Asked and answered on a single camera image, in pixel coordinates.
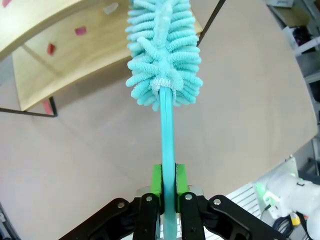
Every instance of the screw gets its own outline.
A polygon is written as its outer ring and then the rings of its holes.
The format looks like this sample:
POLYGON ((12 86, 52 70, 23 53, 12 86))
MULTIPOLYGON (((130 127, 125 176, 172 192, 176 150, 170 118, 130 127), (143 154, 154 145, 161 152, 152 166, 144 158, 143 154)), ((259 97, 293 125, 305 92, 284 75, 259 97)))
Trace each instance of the screw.
POLYGON ((215 200, 213 200, 213 203, 214 203, 214 205, 220 205, 221 201, 220 201, 220 199, 215 199, 215 200))
POLYGON ((184 198, 187 199, 187 200, 191 200, 192 196, 191 196, 191 194, 187 194, 187 195, 184 196, 184 198))
POLYGON ((125 206, 125 203, 123 201, 118 203, 119 209, 122 209, 124 206, 125 206))

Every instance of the microfiber bristle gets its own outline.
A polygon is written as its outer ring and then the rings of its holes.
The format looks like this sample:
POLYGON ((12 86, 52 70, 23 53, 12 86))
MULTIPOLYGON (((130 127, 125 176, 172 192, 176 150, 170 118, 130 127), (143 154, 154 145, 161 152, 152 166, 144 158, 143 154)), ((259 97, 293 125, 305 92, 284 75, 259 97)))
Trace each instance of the microfiber bristle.
POLYGON ((130 0, 125 31, 131 41, 131 96, 139 105, 160 105, 160 87, 172 90, 175 106, 194 104, 203 85, 196 76, 201 62, 189 0, 130 0))

